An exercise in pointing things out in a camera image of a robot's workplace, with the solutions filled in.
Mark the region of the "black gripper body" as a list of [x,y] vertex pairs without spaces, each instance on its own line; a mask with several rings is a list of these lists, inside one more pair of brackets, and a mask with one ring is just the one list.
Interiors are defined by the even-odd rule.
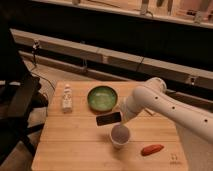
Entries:
[[119,112],[100,115],[96,117],[96,123],[98,126],[113,124],[120,121],[121,121],[121,114]]

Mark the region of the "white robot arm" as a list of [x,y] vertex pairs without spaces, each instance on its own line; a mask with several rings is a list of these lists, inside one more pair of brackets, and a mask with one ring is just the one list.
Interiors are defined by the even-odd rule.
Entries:
[[169,97],[166,89],[166,83],[159,77],[141,82],[121,100],[118,112],[97,116],[97,125],[127,123],[143,109],[150,109],[213,143],[213,114]]

